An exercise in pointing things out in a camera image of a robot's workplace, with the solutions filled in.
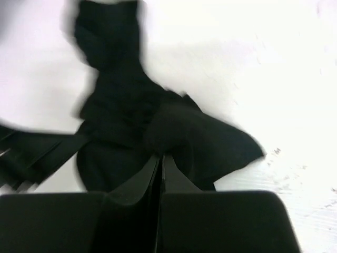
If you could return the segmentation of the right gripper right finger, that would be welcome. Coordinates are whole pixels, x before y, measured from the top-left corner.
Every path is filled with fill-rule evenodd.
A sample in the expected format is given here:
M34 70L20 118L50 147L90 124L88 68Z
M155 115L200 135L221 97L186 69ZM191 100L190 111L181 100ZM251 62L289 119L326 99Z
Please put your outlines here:
M202 191L163 157L161 252L299 252L281 199L269 191Z

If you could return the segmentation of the black tank top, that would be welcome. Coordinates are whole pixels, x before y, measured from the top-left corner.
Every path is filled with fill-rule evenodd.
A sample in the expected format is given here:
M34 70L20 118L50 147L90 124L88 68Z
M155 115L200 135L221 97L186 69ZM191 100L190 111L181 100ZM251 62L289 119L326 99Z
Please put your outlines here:
M75 134L24 132L1 126L1 184L40 184L76 156L88 191L110 192L151 156L170 154L201 190L264 157L240 129L205 114L187 94L153 82L140 61L140 1L79 1L73 38L97 70Z

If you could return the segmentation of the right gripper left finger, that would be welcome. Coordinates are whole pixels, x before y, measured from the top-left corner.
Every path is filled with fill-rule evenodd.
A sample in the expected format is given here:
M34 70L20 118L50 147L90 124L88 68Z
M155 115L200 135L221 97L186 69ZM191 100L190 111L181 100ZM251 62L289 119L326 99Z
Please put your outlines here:
M1 197L1 252L136 252L150 243L149 199L159 158L110 193Z

